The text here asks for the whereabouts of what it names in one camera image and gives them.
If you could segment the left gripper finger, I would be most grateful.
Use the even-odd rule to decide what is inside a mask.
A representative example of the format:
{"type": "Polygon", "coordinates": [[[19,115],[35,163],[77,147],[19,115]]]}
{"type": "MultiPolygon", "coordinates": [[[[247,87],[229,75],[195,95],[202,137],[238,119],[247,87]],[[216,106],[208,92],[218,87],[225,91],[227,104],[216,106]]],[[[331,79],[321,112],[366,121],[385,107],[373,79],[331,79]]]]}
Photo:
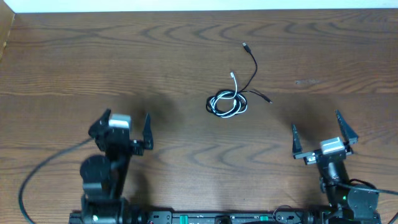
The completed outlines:
{"type": "Polygon", "coordinates": [[[93,139],[102,138],[109,129],[109,117],[111,109],[106,109],[105,112],[97,119],[89,128],[88,135],[93,139]]]}
{"type": "Polygon", "coordinates": [[[151,122],[150,114],[146,114],[144,129],[142,131],[142,137],[144,142],[144,149],[153,150],[154,140],[152,136],[150,122],[151,122]]]}

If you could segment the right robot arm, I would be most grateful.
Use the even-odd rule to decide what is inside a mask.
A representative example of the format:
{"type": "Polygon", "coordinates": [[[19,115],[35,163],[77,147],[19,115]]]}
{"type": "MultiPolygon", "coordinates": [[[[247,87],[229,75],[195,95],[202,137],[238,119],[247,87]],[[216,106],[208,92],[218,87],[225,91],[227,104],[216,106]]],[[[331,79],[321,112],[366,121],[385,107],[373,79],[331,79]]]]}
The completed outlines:
{"type": "Polygon", "coordinates": [[[299,134],[292,125],[292,155],[306,165],[315,164],[320,174],[320,189],[326,194],[327,206],[316,206],[303,213],[303,223],[380,223],[377,213],[379,192],[368,182],[355,184],[346,171],[344,160],[353,154],[352,145],[359,136],[335,111],[342,137],[320,142],[320,148],[303,152],[299,134]]]}

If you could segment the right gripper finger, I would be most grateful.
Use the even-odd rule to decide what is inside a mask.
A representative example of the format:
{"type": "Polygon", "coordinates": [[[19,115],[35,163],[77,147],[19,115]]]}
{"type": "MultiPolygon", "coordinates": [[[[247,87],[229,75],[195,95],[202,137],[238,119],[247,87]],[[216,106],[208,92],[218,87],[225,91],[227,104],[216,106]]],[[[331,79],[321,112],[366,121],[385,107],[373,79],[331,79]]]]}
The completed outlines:
{"type": "Polygon", "coordinates": [[[356,144],[358,142],[359,136],[345,121],[343,115],[340,113],[339,110],[335,110],[335,115],[338,121],[338,125],[340,127],[341,135],[345,142],[348,142],[350,145],[356,144]]]}
{"type": "Polygon", "coordinates": [[[302,153],[302,145],[298,135],[297,128],[292,124],[292,155],[294,159],[297,159],[302,153]]]}

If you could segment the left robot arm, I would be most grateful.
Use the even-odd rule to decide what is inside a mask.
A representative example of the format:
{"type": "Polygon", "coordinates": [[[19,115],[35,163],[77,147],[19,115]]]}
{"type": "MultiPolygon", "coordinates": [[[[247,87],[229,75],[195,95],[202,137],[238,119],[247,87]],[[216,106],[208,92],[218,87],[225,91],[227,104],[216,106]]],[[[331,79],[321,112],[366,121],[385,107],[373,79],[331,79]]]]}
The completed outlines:
{"type": "Polygon", "coordinates": [[[78,223],[146,223],[147,215],[122,197],[130,160],[154,148],[146,115],[142,139],[131,139],[132,118],[106,109],[89,128],[88,135],[102,154],[90,156],[80,167],[84,194],[78,223]]]}

